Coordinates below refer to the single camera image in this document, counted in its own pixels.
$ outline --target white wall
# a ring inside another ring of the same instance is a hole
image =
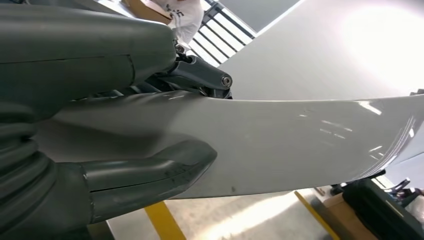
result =
[[[227,9],[259,32],[298,0],[220,0]]]
[[[405,2],[305,0],[220,68],[235,99],[409,95],[424,88],[424,5]]]

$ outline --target bolt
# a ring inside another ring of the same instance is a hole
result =
[[[224,87],[231,87],[231,85],[233,84],[233,80],[231,79],[231,77],[229,76],[223,76],[222,77],[222,85],[224,85]]]

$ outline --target person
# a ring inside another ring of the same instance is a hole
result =
[[[151,0],[167,11],[172,18],[168,26],[174,31],[178,43],[185,48],[199,30],[203,19],[201,0]]]

